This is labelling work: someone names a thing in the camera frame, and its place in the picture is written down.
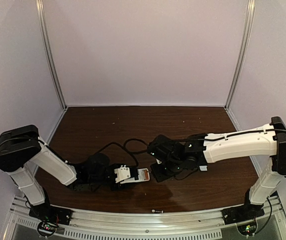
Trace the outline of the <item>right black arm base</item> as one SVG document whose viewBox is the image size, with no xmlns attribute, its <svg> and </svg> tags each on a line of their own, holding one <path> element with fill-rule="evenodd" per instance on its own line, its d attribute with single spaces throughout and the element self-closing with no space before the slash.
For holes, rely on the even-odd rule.
<svg viewBox="0 0 286 240">
<path fill-rule="evenodd" d="M 264 216 L 262 205 L 243 204 L 225 208 L 222 211 L 225 225 L 236 224 L 238 232 L 245 236 L 253 236 L 258 230 L 257 218 Z"/>
</svg>

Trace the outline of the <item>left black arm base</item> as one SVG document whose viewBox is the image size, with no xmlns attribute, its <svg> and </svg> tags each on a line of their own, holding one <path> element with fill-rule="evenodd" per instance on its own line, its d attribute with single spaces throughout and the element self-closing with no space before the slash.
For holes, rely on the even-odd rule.
<svg viewBox="0 0 286 240">
<path fill-rule="evenodd" d="M 72 210 L 70 209 L 46 205 L 45 203 L 36 206 L 31 205 L 29 211 L 30 217 L 40 220 L 36 230 L 44 238 L 53 236 L 60 225 L 69 225 L 71 215 Z"/>
</svg>

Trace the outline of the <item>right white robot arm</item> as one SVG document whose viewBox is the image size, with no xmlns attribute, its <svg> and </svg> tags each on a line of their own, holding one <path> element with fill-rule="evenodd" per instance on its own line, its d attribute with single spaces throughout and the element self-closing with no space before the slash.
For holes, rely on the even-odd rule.
<svg viewBox="0 0 286 240">
<path fill-rule="evenodd" d="M 158 135 L 147 147 L 156 159 L 151 165 L 157 182 L 183 170 L 205 172 L 209 164 L 234 158 L 268 156 L 269 161 L 259 179 L 248 190 L 245 206 L 259 208 L 286 177 L 286 125 L 279 116 L 250 130 L 228 133 L 200 133 L 174 140 Z"/>
</svg>

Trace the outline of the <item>white remote control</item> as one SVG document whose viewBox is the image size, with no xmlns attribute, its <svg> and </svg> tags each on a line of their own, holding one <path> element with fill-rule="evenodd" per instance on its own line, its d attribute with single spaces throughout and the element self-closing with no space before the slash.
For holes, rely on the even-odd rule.
<svg viewBox="0 0 286 240">
<path fill-rule="evenodd" d="M 122 182 L 120 182 L 121 185 L 124 185 L 124 184 L 131 184 L 131 183 L 141 183 L 141 182 L 148 182 L 148 181 L 144 181 L 144 177 L 143 177 L 143 173 L 142 171 L 144 169 L 147 169 L 147 168 L 140 168 L 140 169 L 137 169 L 137 175 L 136 176 L 131 176 L 131 178 L 129 179 L 126 179 Z"/>
</svg>

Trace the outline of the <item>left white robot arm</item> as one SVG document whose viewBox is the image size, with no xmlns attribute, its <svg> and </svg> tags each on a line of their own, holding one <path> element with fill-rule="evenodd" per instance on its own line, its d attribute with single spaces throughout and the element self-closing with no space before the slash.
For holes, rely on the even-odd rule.
<svg viewBox="0 0 286 240">
<path fill-rule="evenodd" d="M 31 124 L 0 134 L 0 170 L 11 177 L 33 207 L 46 204 L 48 197 L 31 173 L 28 163 L 37 165 L 76 192 L 103 185 L 119 189 L 141 180 L 136 165 L 110 164 L 109 157 L 102 152 L 81 163 L 64 160 L 39 136 L 38 128 Z"/>
</svg>

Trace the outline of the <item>white battery cover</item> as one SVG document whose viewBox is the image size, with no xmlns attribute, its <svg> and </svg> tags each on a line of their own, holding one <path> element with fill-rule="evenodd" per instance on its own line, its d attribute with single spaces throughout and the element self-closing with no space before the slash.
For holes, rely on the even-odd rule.
<svg viewBox="0 0 286 240">
<path fill-rule="evenodd" d="M 200 170 L 201 172 L 207 172 L 207 171 L 208 171 L 208 166 L 207 166 L 207 165 L 199 166 L 199 170 Z"/>
</svg>

